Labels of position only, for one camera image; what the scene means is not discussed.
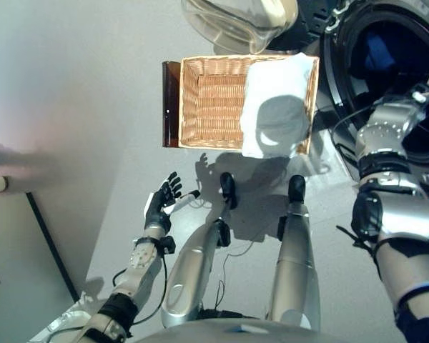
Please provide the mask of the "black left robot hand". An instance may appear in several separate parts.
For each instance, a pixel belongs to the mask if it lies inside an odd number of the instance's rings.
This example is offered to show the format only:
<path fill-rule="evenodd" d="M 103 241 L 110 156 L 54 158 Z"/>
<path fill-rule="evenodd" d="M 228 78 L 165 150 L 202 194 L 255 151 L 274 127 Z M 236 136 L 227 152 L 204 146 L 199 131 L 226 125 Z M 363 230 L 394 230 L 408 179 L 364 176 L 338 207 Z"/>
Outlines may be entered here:
<path fill-rule="evenodd" d="M 181 179 L 174 171 L 161 183 L 158 190 L 149 194 L 143 210 L 145 229 L 160 227 L 167 234 L 172 225 L 170 216 L 200 196 L 199 190 L 182 194 L 181 188 Z"/>

